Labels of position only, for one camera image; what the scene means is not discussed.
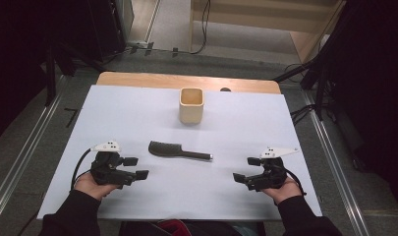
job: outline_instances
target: black sleeve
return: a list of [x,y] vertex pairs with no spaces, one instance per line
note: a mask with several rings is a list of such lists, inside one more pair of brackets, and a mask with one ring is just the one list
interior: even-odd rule
[[39,235],[100,235],[97,224],[99,206],[97,199],[72,190],[56,213],[44,215]]
[[303,196],[289,198],[278,205],[285,227],[284,236],[341,236],[339,229],[325,216],[315,216]]

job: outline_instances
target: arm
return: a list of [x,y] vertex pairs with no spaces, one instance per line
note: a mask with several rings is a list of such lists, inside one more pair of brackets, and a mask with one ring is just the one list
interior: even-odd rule
[[264,189],[278,204],[285,236],[340,236],[340,231],[327,217],[317,217],[302,196],[297,183],[287,178],[280,189]]
[[100,235],[98,208],[102,198],[117,187],[99,186],[91,174],[83,175],[57,212],[43,217],[39,235]]

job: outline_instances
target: brush handle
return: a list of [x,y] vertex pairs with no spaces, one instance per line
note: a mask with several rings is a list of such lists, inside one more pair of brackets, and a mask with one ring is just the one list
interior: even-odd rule
[[181,156],[184,157],[191,157],[196,159],[203,159],[203,160],[212,160],[213,155],[207,153],[199,153],[199,152],[192,152],[192,151],[181,151]]

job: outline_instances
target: white tabletop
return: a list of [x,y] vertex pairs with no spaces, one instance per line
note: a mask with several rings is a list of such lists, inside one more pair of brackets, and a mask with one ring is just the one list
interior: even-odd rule
[[[119,143],[121,156],[139,159],[137,166],[118,169],[149,170],[149,175],[105,198],[99,218],[280,219],[270,197],[233,179],[233,173],[261,174],[263,168],[249,166],[247,157],[259,157],[268,146],[299,150],[283,156],[284,164],[300,178],[309,206],[321,215],[283,95],[206,90],[204,99],[201,123],[187,126],[178,119],[178,89],[91,87],[38,218],[54,213],[67,198],[82,154],[109,140]],[[154,156],[147,150],[150,141],[181,144],[183,150],[211,153],[214,159]],[[85,158],[81,173],[95,155]]]

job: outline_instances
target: black hairbrush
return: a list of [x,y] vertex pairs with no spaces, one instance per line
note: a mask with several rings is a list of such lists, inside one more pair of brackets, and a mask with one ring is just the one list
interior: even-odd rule
[[175,144],[165,144],[156,141],[151,141],[149,143],[148,150],[151,154],[158,155],[158,156],[183,156],[183,157],[190,157],[202,160],[212,160],[213,155],[207,153],[199,153],[199,152],[192,152],[192,151],[184,151],[181,149],[181,145]]

